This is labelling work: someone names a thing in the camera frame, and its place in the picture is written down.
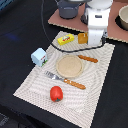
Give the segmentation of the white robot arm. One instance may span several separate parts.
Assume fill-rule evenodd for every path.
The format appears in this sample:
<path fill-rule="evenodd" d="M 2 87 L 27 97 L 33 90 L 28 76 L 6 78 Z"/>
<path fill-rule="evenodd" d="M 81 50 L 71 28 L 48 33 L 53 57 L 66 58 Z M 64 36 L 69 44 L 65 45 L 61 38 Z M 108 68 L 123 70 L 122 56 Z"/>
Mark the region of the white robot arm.
<path fill-rule="evenodd" d="M 108 26 L 113 0 L 67 0 L 85 4 L 84 16 L 88 25 L 88 45 L 97 46 Z"/>

